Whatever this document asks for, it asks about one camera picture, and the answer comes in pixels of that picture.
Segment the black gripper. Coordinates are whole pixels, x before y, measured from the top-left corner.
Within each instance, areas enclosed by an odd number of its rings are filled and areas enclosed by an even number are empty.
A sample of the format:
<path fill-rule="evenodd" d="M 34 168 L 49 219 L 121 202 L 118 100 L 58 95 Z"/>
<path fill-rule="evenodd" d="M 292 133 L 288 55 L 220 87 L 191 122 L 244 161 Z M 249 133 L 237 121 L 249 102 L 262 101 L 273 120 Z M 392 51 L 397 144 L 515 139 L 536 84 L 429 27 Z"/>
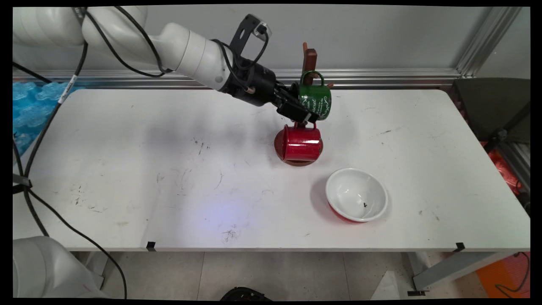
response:
<path fill-rule="evenodd" d="M 257 107 L 271 103 L 278 114 L 296 123 L 315 123 L 319 119 L 318 114 L 300 104 L 297 82 L 288 86 L 277 82 L 275 73 L 261 64 L 246 71 L 238 69 L 235 63 L 230 65 L 232 71 L 225 69 L 230 75 L 220 89 L 222 93 Z"/>

